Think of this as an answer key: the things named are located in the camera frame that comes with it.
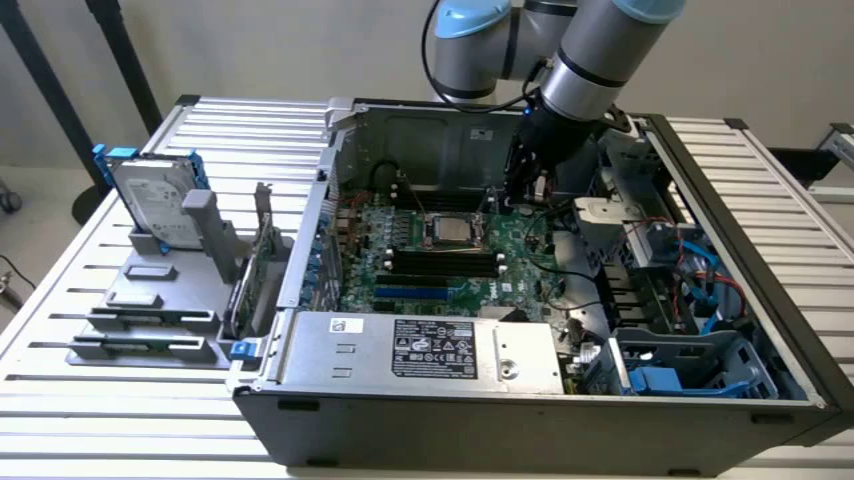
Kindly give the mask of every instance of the power supply label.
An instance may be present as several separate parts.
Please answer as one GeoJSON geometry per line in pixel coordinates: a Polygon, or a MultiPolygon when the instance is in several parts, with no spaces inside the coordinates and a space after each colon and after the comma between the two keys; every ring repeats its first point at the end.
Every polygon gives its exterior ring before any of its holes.
{"type": "Polygon", "coordinates": [[[472,322],[396,319],[392,350],[398,377],[478,378],[472,322]]]}

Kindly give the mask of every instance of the metal rack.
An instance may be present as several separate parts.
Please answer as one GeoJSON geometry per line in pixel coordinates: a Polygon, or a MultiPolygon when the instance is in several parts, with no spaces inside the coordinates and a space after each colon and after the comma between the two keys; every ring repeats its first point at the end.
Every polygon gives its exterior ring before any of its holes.
{"type": "MultiPolygon", "coordinates": [[[[255,183],[271,183],[276,225],[294,236],[304,176],[328,143],[327,111],[322,103],[203,97],[175,107],[145,150],[198,150],[223,218],[243,234],[256,228],[246,209],[255,183]]],[[[853,263],[850,239],[749,131],[730,129],[721,120],[670,122],[854,379],[854,270],[841,266],[853,263]],[[842,289],[838,296],[826,294],[829,280],[817,274],[830,271],[834,288],[842,289]]],[[[131,252],[129,225],[111,193],[0,335],[0,477],[399,477],[395,472],[300,471],[272,463],[231,400],[227,372],[65,363],[65,344],[83,329],[83,314],[131,252]]],[[[436,478],[435,473],[424,476],[436,478]]],[[[851,476],[854,430],[809,449],[774,448],[721,478],[851,476]]]]}

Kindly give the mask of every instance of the floor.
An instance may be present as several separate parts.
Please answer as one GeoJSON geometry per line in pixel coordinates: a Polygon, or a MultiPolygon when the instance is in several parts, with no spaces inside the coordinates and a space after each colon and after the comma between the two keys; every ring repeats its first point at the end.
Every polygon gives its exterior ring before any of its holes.
{"type": "MultiPolygon", "coordinates": [[[[37,284],[80,230],[71,205],[92,181],[83,169],[5,166],[0,166],[0,178],[24,200],[19,212],[0,212],[0,254],[37,284]]],[[[7,271],[0,263],[0,273],[7,271]]],[[[31,288],[20,279],[12,279],[11,287],[24,299],[29,296],[31,288]]],[[[12,317],[0,308],[0,331],[12,317]]]]}

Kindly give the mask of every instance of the blue memory slot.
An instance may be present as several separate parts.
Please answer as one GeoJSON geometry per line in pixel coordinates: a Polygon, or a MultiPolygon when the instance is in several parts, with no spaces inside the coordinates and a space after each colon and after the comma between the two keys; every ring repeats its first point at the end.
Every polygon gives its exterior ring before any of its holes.
{"type": "Polygon", "coordinates": [[[382,298],[414,298],[418,300],[447,300],[447,288],[392,288],[376,287],[374,296],[382,298]]]}

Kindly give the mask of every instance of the black pole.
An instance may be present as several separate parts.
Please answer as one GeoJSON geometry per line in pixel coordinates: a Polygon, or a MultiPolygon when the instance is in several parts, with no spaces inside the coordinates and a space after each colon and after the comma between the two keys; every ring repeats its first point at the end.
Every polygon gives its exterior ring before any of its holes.
{"type": "Polygon", "coordinates": [[[101,32],[104,32],[104,38],[107,39],[112,56],[116,59],[124,83],[131,91],[131,97],[133,97],[136,110],[139,110],[139,114],[143,117],[145,129],[148,134],[153,135],[160,123],[163,123],[163,117],[155,101],[155,95],[151,93],[145,72],[133,50],[131,36],[124,28],[119,0],[85,0],[85,4],[95,16],[95,20],[97,20],[97,24],[101,26],[101,32]]]}
{"type": "Polygon", "coordinates": [[[41,96],[48,102],[48,106],[63,128],[65,137],[71,142],[71,146],[75,149],[83,168],[85,168],[92,183],[95,184],[77,196],[71,208],[71,214],[75,220],[83,225],[92,216],[107,193],[109,193],[109,185],[107,185],[104,176],[92,161],[92,140],[89,139],[89,134],[85,131],[71,100],[68,100],[68,95],[65,95],[65,90],[63,90],[59,78],[56,78],[51,63],[44,56],[36,36],[29,29],[17,0],[0,0],[0,23],[9,36],[15,50],[24,61],[29,75],[39,86],[41,96]]]}

